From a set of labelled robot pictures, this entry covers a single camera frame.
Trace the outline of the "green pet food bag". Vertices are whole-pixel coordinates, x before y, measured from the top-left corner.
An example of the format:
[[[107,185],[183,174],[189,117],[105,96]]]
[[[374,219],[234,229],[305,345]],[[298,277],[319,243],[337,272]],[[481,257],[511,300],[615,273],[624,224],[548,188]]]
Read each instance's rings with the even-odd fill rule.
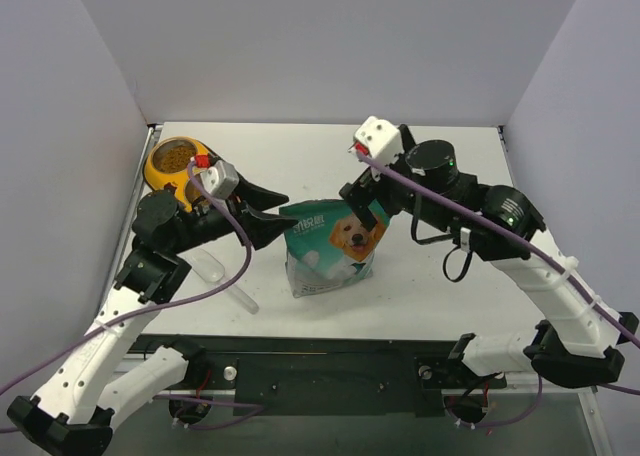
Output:
[[[390,218],[378,202],[369,209],[375,218],[370,230],[338,199],[307,200],[279,209],[281,216],[297,220],[284,233],[286,275],[294,297],[327,293],[371,276],[375,249]]]

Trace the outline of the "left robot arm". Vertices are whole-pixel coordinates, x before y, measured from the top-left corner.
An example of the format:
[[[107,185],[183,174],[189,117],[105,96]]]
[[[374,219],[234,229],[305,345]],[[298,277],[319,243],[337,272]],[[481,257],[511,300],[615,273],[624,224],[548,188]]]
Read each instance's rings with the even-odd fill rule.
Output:
[[[119,426],[158,393],[206,373],[204,349],[178,339],[126,374],[113,375],[146,326],[174,307],[172,298],[191,270],[181,253],[232,233],[252,252],[296,223],[271,212],[288,196],[245,178],[214,200],[207,210],[187,211],[164,187],[139,201],[132,250],[94,322],[55,374],[7,410],[29,441],[50,455],[102,455]]]

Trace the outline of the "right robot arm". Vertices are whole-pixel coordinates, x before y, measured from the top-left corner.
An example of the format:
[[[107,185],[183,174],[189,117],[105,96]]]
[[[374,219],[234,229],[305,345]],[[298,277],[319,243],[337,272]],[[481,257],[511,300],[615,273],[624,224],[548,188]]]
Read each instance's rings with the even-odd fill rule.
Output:
[[[388,216],[406,212],[414,224],[441,231],[468,260],[490,263],[542,313],[529,330],[462,336],[453,355],[457,365],[478,377],[532,372],[570,389],[619,380],[625,363],[619,347],[638,341],[638,318],[609,308],[588,287],[577,259],[557,247],[523,193],[460,172],[454,147],[444,140],[416,143],[396,135],[378,144],[364,138],[349,151],[367,167],[340,195],[365,225],[374,222],[373,202]]]

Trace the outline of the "clear plastic scoop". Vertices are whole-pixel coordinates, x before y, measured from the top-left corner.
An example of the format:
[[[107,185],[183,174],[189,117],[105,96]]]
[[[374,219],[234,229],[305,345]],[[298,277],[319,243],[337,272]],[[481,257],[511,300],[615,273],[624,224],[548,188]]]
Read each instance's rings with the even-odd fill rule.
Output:
[[[218,289],[229,282],[225,266],[209,252],[194,249],[186,255],[186,259],[200,279],[210,286]],[[260,310],[257,302],[237,285],[229,285],[223,293],[251,315],[257,314]]]

